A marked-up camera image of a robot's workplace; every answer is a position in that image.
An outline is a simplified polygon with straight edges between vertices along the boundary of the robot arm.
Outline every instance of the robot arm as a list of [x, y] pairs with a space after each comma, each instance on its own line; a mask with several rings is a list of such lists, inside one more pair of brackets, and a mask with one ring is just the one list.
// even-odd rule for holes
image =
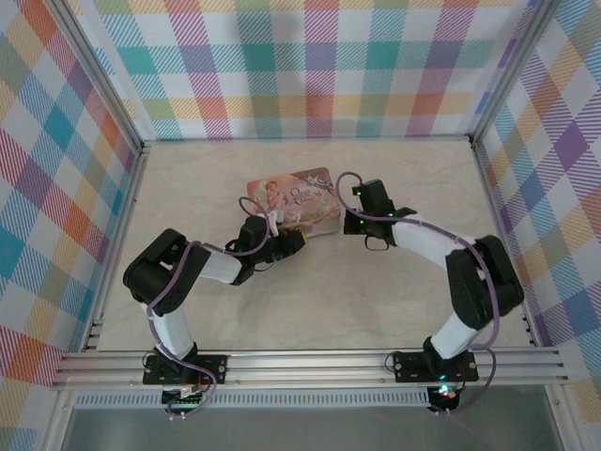
[[476, 335], [493, 319], [492, 301], [484, 273], [461, 241], [472, 245], [483, 258], [492, 276], [501, 316], [524, 300], [524, 292], [511, 261], [497, 237], [451, 240], [421, 225], [415, 210], [396, 210], [380, 180], [353, 187], [362, 204], [361, 213], [372, 217], [397, 217], [411, 222], [382, 222], [362, 219], [353, 212], [345, 218], [345, 233], [384, 240], [387, 245], [408, 249], [436, 263], [447, 272], [453, 314], [424, 342], [424, 362], [438, 375], [455, 357], [467, 351]]
[[[302, 233], [294, 229], [278, 230], [275, 216], [276, 212], [270, 213], [267, 218], [248, 217], [238, 238], [226, 246], [233, 247], [228, 253], [209, 244], [198, 243], [191, 247], [185, 261], [182, 257], [190, 243], [174, 229], [167, 229], [125, 271], [124, 285], [146, 312], [150, 303], [172, 280], [177, 266], [183, 265], [173, 287], [154, 306], [149, 318], [160, 343], [156, 348], [157, 354], [165, 354], [163, 360], [171, 367], [175, 379], [188, 380], [191, 370], [170, 360], [168, 354], [188, 363], [197, 358], [196, 345], [188, 331], [183, 310], [183, 302], [196, 279], [203, 277], [238, 286], [253, 275], [255, 265], [289, 257], [304, 246]], [[255, 253], [242, 255], [241, 252], [259, 246], [267, 227], [270, 228], [270, 237], [265, 245]]]

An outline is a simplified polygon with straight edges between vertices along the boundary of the marble surface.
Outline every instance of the marble surface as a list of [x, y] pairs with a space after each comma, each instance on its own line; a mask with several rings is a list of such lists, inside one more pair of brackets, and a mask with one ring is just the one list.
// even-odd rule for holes
[[[159, 143], [147, 169], [109, 295], [99, 350], [153, 346], [146, 316], [121, 284], [128, 264], [167, 227], [223, 245], [238, 235], [249, 180], [326, 166], [382, 179], [397, 208], [466, 235], [494, 233], [467, 142], [222, 141]], [[350, 186], [343, 194], [352, 200]], [[362, 237], [309, 240], [241, 287], [199, 279], [184, 309], [200, 349], [418, 348], [452, 312], [446, 273], [409, 251], [369, 252]], [[521, 311], [495, 346], [529, 346]]]

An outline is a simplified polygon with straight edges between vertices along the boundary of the aluminum rail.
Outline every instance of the aluminum rail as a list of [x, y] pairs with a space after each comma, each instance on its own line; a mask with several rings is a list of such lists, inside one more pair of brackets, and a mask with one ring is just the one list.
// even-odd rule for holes
[[[290, 388], [382, 388], [431, 386], [432, 382], [396, 383], [384, 367], [394, 350], [274, 350], [201, 351], [228, 356], [226, 382], [219, 390]], [[419, 349], [400, 350], [406, 352]], [[547, 385], [567, 383], [562, 358], [555, 348], [496, 349], [494, 385]], [[57, 390], [115, 390], [148, 388], [143, 385], [143, 351], [82, 352], [65, 354], [54, 380]], [[475, 352], [482, 385], [490, 375], [492, 359]]]

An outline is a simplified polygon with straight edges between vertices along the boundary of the wire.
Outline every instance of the wire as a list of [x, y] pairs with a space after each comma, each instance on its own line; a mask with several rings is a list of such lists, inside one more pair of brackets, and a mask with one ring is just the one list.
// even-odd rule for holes
[[[465, 432], [467, 432], [471, 437], [473, 437], [475, 440], [477, 440], [478, 442], [480, 442], [481, 444], [483, 444], [487, 448], [495, 450], [495, 449], [497, 449], [495, 446], [492, 446], [486, 440], [484, 440], [483, 438], [481, 438], [473, 430], [471, 430], [470, 428], [468, 428], [467, 426], [465, 426], [463, 423], [461, 423], [457, 419], [457, 417], [456, 417], [456, 415], [458, 413], [462, 413], [462, 412], [466, 411], [467, 409], [469, 409], [470, 407], [472, 407], [476, 402], [478, 402], [485, 395], [486, 390], [488, 389], [488, 387], [490, 386], [493, 378], [495, 377], [495, 373], [497, 372], [497, 355], [495, 354], [495, 351], [492, 350], [491, 348], [486, 348], [485, 350], [488, 353], [490, 353], [490, 356], [492, 357], [492, 367], [490, 368], [490, 375], [488, 376], [488, 379], [486, 380], [485, 385], [482, 387], [482, 390], [479, 390], [477, 392], [477, 394], [474, 397], [472, 397], [471, 399], [469, 399], [466, 404], [463, 404], [463, 405], [457, 407], [453, 411], [453, 414], [451, 414], [451, 411], [448, 410], [448, 409], [447, 410], [443, 410], [439, 406], [435, 406], [433, 404], [431, 404], [430, 406], [436, 411], [434, 413], [434, 415], [436, 417], [439, 417], [439, 418], [449, 418], [450, 420], [454, 421]], [[460, 367], [460, 371], [464, 375], [464, 380], [463, 380], [463, 385], [461, 387], [461, 390], [459, 392], [464, 392], [465, 391], [465, 384], [466, 384], [465, 371], [463, 370], [462, 367]]]
[[388, 355], [386, 356], [386, 358], [384, 359], [384, 367], [385, 367], [385, 368], [386, 368], [388, 371], [390, 371], [391, 373], [394, 373], [395, 371], [394, 371], [394, 368], [390, 368], [390, 367], [388, 366], [388, 359], [390, 359], [390, 358], [391, 358], [392, 356], [394, 356], [396, 353], [397, 353], [397, 351], [396, 351], [396, 350], [394, 350], [393, 352], [391, 352], [390, 354], [388, 354]]
[[488, 287], [488, 291], [490, 293], [490, 300], [492, 303], [492, 311], [493, 311], [492, 334], [491, 334], [490, 338], [488, 338], [488, 340], [484, 344], [478, 345], [478, 346], [480, 347], [481, 350], [492, 346], [492, 344], [497, 339], [497, 336], [499, 335], [499, 321], [500, 321], [499, 316], [501, 315], [500, 310], [499, 310], [499, 301], [497, 300], [497, 291], [495, 290], [495, 284], [493, 283], [492, 277], [490, 275], [490, 271], [488, 270], [488, 267], [486, 266], [484, 259], [482, 258], [480, 253], [476, 250], [476, 248], [474, 248], [468, 241], [464, 240], [459, 235], [456, 235], [455, 233], [450, 232], [449, 230], [446, 230], [437, 225], [427, 223], [426, 221], [419, 221], [417, 219], [411, 219], [411, 218], [395, 218], [395, 217], [389, 217], [389, 216], [383, 216], [383, 217], [370, 216], [370, 215], [363, 214], [359, 211], [352, 209], [348, 205], [348, 203], [345, 201], [345, 199], [343, 199], [342, 196], [340, 196], [340, 182], [346, 176], [355, 177], [359, 181], [359, 183], [363, 183], [363, 179], [359, 174], [357, 174], [355, 172], [346, 171], [346, 172], [343, 172], [336, 180], [335, 189], [336, 189], [338, 201], [340, 202], [340, 205], [342, 205], [345, 209], [347, 209], [347, 211], [350, 212], [351, 214], [354, 214], [355, 216], [358, 216], [362, 219], [366, 219], [368, 221], [380, 221], [380, 222], [387, 222], [387, 223], [407, 223], [407, 224], [414, 224], [417, 226], [429, 228], [430, 230], [434, 230], [435, 232], [439, 233], [440, 235], [445, 236], [446, 238], [449, 238], [453, 241], [457, 241], [458, 243], [460, 243], [462, 246], [464, 246], [466, 249], [468, 249], [473, 254], [474, 258], [480, 265], [480, 268], [482, 269], [482, 271], [485, 275], [486, 286]]
[[369, 247], [368, 242], [369, 242], [370, 238], [374, 238], [374, 237], [371, 236], [371, 235], [367, 235], [365, 237], [365, 240], [363, 241], [363, 244], [365, 245], [365, 249], [367, 249], [368, 251], [371, 251], [371, 252], [385, 252], [385, 251], [388, 251], [390, 249], [390, 247], [391, 247], [389, 243], [386, 243], [386, 247], [383, 248], [383, 249], [376, 249], [374, 247]]
[[461, 373], [461, 376], [463, 378], [463, 383], [461, 384], [459, 393], [463, 393], [466, 390], [466, 382], [468, 381], [468, 375], [466, 374], [466, 370], [463, 368], [463, 366], [459, 367], [459, 372]]
[[449, 238], [450, 240], [459, 242], [462, 246], [464, 246], [466, 249], [468, 249], [468, 251], [470, 251], [471, 254], [474, 256], [474, 258], [478, 262], [478, 265], [480, 266], [482, 272], [484, 273], [486, 286], [488, 288], [488, 292], [490, 293], [490, 301], [492, 303], [493, 328], [492, 328], [492, 333], [491, 333], [490, 337], [488, 338], [488, 340], [485, 343], [474, 345], [471, 348], [473, 350], [485, 350], [485, 351], [489, 352], [490, 355], [492, 356], [492, 367], [490, 370], [490, 375], [488, 376], [488, 380], [484, 384], [482, 390], [480, 390], [476, 396], [474, 396], [472, 399], [470, 399], [467, 402], [467, 404], [460, 406], [454, 410], [455, 414], [464, 412], [466, 409], [468, 409], [469, 407], [474, 405], [478, 400], [480, 400], [480, 398], [485, 394], [485, 392], [486, 392], [486, 390], [488, 390], [488, 387], [490, 386], [490, 383], [492, 382], [492, 380], [495, 376], [495, 372], [497, 370], [497, 356], [495, 355], [495, 352], [490, 347], [493, 345], [493, 343], [497, 339], [497, 336], [499, 336], [501, 313], [500, 313], [500, 309], [499, 309], [499, 300], [497, 299], [497, 291], [495, 289], [495, 284], [492, 280], [492, 276], [490, 275], [490, 271], [488, 270], [488, 267], [486, 266], [486, 263], [485, 263], [483, 257], [476, 250], [476, 248], [473, 247], [469, 242], [467, 242], [460, 236], [456, 235], [455, 233], [450, 232], [449, 230], [446, 230], [446, 229], [439, 227], [437, 225], [434, 225], [434, 224], [427, 223], [426, 221], [418, 221], [416, 219], [411, 219], [411, 218], [370, 216], [370, 215], [363, 214], [359, 211], [352, 209], [348, 205], [348, 203], [345, 201], [345, 199], [343, 199], [342, 196], [340, 195], [340, 182], [346, 176], [352, 176], [352, 177], [356, 178], [360, 184], [363, 183], [363, 179], [359, 174], [357, 174], [355, 172], [346, 171], [346, 172], [343, 172], [336, 180], [336, 184], [335, 184], [336, 196], [338, 197], [338, 201], [340, 202], [340, 205], [342, 205], [345, 209], [347, 209], [348, 212], [350, 212], [351, 214], [354, 214], [355, 216], [358, 216], [362, 219], [366, 219], [368, 221], [381, 221], [381, 222], [389, 222], [389, 223], [407, 223], [407, 224], [414, 224], [417, 226], [429, 228], [430, 230], [434, 230], [435, 232], [439, 233], [440, 235], [442, 235], [444, 237]]
[[265, 272], [265, 271], [269, 271], [271, 268], [273, 268], [273, 266], [275, 265], [275, 261], [273, 263], [271, 263], [267, 268], [263, 268], [261, 270], [258, 269], [254, 269], [254, 272]]
[[201, 388], [201, 393], [206, 393], [208, 391], [208, 389], [210, 388], [210, 381], [208, 381], [207, 388], [203, 389], [203, 376], [202, 376], [202, 374], [199, 374], [198, 375], [198, 385]]
[[255, 248], [251, 249], [250, 251], [244, 251], [244, 252], [233, 252], [233, 251], [229, 251], [227, 250], [227, 247], [229, 245], [231, 245], [232, 243], [236, 242], [236, 240], [232, 240], [230, 241], [225, 247], [225, 249], [220, 249], [219, 247], [213, 245], [213, 244], [209, 244], [209, 243], [204, 243], [202, 244], [204, 247], [207, 247], [208, 249], [212, 249], [214, 251], [217, 252], [222, 252], [224, 254], [227, 254], [229, 256], [232, 257], [247, 257], [247, 256], [251, 256], [252, 254], [256, 254], [257, 252], [259, 252], [263, 246], [265, 246], [265, 244], [267, 244], [267, 241], [270, 239], [271, 237], [271, 232], [270, 232], [270, 226], [268, 223], [268, 213], [267, 211], [263, 208], [263, 206], [261, 204], [259, 204], [256, 200], [252, 199], [251, 197], [244, 195], [242, 197], [240, 197], [238, 199], [238, 205], [240, 206], [240, 208], [242, 209], [242, 211], [244, 211], [246, 214], [248, 214], [249, 216], [255, 216], [254, 214], [252, 214], [246, 207], [244, 207], [243, 201], [248, 201], [251, 204], [255, 205], [257, 210], [259, 211], [259, 213], [265, 215], [265, 236], [263, 237], [262, 242], [260, 242]]
[[[244, 200], [247, 200], [247, 201], [251, 202], [252, 204], [255, 204], [258, 207], [258, 210], [265, 215], [266, 222], [267, 222], [268, 214], [265, 211], [265, 209], [258, 202], [256, 202], [255, 200], [253, 200], [247, 196], [243, 196], [238, 200], [240, 207], [242, 208], [242, 210], [245, 213], [250, 214], [252, 216], [252, 214], [246, 209], [246, 207], [244, 207], [244, 205], [242, 203]], [[177, 264], [176, 271], [174, 272], [173, 276], [171, 277], [171, 280], [165, 286], [165, 288], [162, 289], [162, 291], [159, 293], [159, 295], [154, 300], [152, 300], [152, 302], [146, 307], [146, 316], [148, 318], [148, 326], [150, 327], [150, 332], [152, 333], [152, 336], [157, 343], [157, 349], [168, 359], [176, 362], [177, 364], [185, 366], [189, 369], [193, 369], [194, 371], [197, 371], [201, 374], [205, 374], [210, 379], [210, 386], [208, 388], [208, 390], [210, 390], [210, 391], [208, 392], [207, 396], [203, 397], [202, 402], [200, 402], [198, 404], [198, 406], [195, 407], [194, 409], [192, 409], [191, 411], [189, 411], [187, 413], [182, 412], [179, 415], [179, 417], [181, 419], [185, 420], [186, 418], [194, 415], [195, 413], [200, 412], [203, 409], [204, 405], [213, 397], [213, 395], [215, 394], [215, 391], [217, 390], [217, 379], [215, 378], [215, 375], [211, 371], [209, 371], [201, 366], [197, 366], [197, 365], [190, 364], [188, 362], [184, 362], [183, 360], [181, 360], [173, 352], [171, 352], [168, 348], [166, 348], [164, 346], [164, 344], [161, 342], [161, 338], [159, 337], [157, 328], [154, 325], [154, 307], [160, 301], [162, 301], [164, 299], [164, 297], [169, 293], [169, 291], [171, 291], [173, 286], [176, 284], [177, 280], [181, 276], [181, 272], [183, 271], [186, 260], [188, 259], [188, 256], [190, 255], [190, 252], [194, 246], [203, 246], [204, 245], [207, 248], [214, 249], [218, 252], [223, 252], [223, 253], [233, 256], [233, 257], [246, 257], [246, 256], [249, 256], [249, 255], [254, 254], [254, 253], [258, 252], [259, 250], [261, 250], [261, 248], [263, 246], [265, 246], [265, 243], [268, 241], [269, 238], [270, 238], [270, 228], [266, 227], [265, 237], [263, 237], [262, 242], [260, 242], [254, 249], [251, 249], [250, 251], [245, 251], [245, 252], [229, 252], [229, 251], [219, 249], [218, 247], [213, 246], [212, 244], [207, 244], [207, 243], [203, 244], [200, 241], [189, 242], [188, 245], [186, 246], [186, 248], [184, 249], [184, 252], [181, 255], [181, 258], [179, 259], [179, 263]], [[170, 419], [173, 419], [176, 417], [176, 413], [173, 412], [173, 410], [171, 409], [172, 404], [173, 404], [173, 402], [167, 403], [167, 409], [165, 409], [167, 411], [167, 413], [169, 413]]]
[[147, 358], [150, 355], [157, 355], [157, 353], [154, 350], [150, 350], [142, 356], [142, 366], [144, 367], [144, 369], [152, 369], [150, 366], [148, 366], [147, 363]]

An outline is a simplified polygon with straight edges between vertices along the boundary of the plaid wallpaper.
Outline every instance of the plaid wallpaper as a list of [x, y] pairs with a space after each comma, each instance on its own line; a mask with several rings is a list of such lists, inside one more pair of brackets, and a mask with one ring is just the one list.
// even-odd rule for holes
[[538, 0], [70, 0], [149, 139], [465, 134]]
[[601, 443], [601, 1], [563, 0], [481, 149], [537, 329]]
[[134, 152], [42, 0], [0, 1], [0, 450], [32, 449]]

